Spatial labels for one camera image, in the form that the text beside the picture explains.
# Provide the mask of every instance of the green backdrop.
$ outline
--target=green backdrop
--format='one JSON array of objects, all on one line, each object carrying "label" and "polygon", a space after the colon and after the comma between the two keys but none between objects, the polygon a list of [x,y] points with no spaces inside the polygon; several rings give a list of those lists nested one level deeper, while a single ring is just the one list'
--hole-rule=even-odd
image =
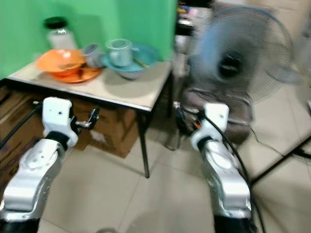
[{"label": "green backdrop", "polygon": [[50,49],[43,20],[64,16],[80,48],[126,38],[170,59],[176,0],[0,0],[0,78]]}]

